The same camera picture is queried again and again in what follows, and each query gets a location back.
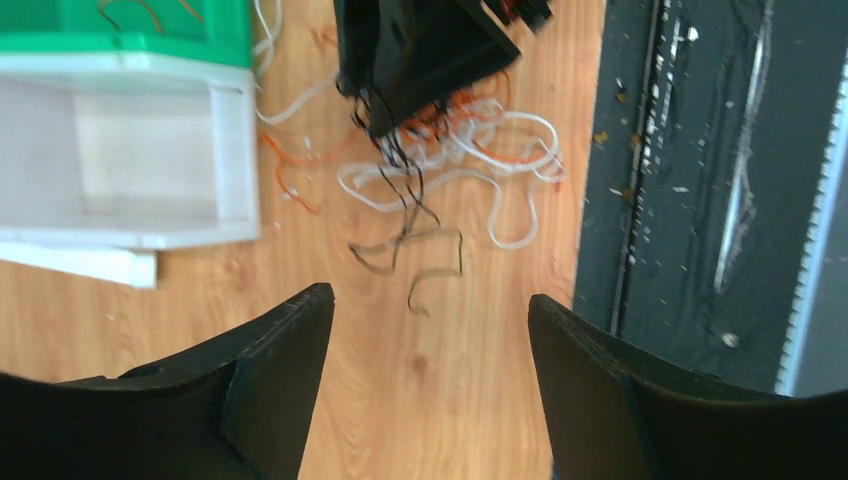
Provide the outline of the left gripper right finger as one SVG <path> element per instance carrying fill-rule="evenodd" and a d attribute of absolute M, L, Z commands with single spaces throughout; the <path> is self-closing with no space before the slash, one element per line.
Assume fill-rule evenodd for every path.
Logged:
<path fill-rule="evenodd" d="M 843 479 L 847 395 L 791 398 L 661 359 L 532 296 L 528 332 L 564 479 Z"/>

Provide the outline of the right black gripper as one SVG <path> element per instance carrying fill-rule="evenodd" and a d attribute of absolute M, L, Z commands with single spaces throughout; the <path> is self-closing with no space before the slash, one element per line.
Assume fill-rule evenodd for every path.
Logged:
<path fill-rule="evenodd" d="M 334 14 L 339 91 L 366 102 L 365 129 L 380 138 L 517 60 L 499 26 L 536 33 L 552 11 L 545 0 L 339 0 Z"/>

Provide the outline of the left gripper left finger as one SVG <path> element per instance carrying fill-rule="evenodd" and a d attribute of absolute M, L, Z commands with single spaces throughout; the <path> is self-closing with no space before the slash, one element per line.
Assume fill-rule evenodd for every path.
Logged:
<path fill-rule="evenodd" d="M 1 377 L 5 479 L 294 479 L 335 297 L 313 284 L 258 318 L 116 378 Z"/>

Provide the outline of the white rack base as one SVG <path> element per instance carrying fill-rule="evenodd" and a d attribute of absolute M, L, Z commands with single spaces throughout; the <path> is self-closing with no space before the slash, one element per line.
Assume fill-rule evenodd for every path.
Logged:
<path fill-rule="evenodd" d="M 1 260 L 83 276 L 136 289 L 157 285 L 157 255 L 112 247 L 1 242 Z"/>

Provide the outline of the green plastic bin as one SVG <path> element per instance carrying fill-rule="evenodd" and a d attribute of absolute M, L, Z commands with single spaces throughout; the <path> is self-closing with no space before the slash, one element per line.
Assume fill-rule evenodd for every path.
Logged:
<path fill-rule="evenodd" d="M 250 68 L 247 1 L 25 0 L 1 3 L 1 52 L 144 52 Z"/>

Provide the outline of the white plastic bin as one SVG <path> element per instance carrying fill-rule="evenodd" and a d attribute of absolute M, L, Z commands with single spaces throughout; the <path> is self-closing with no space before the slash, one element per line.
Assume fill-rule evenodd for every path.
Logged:
<path fill-rule="evenodd" d="M 5 241 L 252 241 L 257 170 L 248 68 L 138 52 L 1 58 Z"/>

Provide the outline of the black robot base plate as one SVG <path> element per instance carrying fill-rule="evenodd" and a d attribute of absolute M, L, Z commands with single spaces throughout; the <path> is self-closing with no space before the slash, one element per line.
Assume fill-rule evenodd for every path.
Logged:
<path fill-rule="evenodd" d="M 576 312 L 775 392 L 843 67 L 843 1 L 608 2 Z"/>

